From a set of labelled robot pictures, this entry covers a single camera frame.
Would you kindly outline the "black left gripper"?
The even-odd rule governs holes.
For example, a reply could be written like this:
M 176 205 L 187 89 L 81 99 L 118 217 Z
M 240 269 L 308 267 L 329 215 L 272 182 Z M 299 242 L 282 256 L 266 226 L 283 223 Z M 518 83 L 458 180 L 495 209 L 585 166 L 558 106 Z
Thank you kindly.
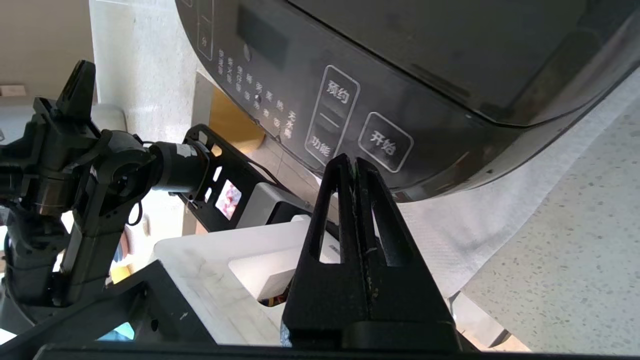
M 76 91 L 80 82 L 80 102 Z M 78 61 L 66 80 L 57 101 L 37 97 L 33 103 L 34 119 L 44 131 L 44 150 L 88 150 L 101 137 L 92 120 L 96 83 L 96 66 Z

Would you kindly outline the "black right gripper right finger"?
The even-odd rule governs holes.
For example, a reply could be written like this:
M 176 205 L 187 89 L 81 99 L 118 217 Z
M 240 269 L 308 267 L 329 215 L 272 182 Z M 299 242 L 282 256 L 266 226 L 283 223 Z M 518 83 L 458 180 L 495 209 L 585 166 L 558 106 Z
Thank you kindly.
M 374 321 L 454 325 L 454 319 L 381 173 L 356 160 L 368 314 Z

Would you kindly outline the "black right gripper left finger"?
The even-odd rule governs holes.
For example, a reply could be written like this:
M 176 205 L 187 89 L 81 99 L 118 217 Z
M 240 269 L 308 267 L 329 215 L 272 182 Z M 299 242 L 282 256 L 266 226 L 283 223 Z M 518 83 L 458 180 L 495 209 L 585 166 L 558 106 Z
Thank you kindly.
M 366 281 L 366 224 L 359 178 L 344 153 L 326 166 L 282 316 L 282 341 L 294 348 L 372 349 Z M 338 196 L 337 263 L 320 260 L 329 208 Z

